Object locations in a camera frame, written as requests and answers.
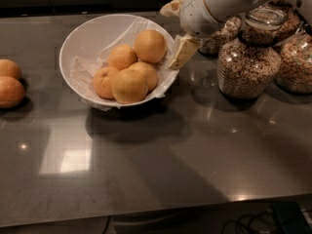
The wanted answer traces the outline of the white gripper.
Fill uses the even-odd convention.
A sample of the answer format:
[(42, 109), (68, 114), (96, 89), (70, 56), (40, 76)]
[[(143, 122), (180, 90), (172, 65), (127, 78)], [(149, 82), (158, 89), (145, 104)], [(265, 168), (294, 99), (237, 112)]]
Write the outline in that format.
[(180, 26), (187, 32), (175, 37), (168, 68), (179, 70), (184, 67), (199, 49), (197, 37), (207, 38), (221, 29), (227, 20), (218, 8), (221, 4), (222, 0), (172, 0), (161, 8), (160, 14), (164, 17), (179, 16)]

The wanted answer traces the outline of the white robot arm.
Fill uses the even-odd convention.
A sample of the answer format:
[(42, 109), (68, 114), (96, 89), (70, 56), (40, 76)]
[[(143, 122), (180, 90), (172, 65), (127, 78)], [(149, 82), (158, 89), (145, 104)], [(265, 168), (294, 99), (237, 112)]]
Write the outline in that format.
[[(195, 54), (199, 38), (207, 38), (220, 30), (233, 16), (246, 13), (269, 0), (174, 0), (161, 9), (161, 14), (176, 5), (177, 16), (184, 36), (175, 38), (167, 66), (181, 69)], [(308, 24), (312, 24), (312, 0), (286, 0)]]

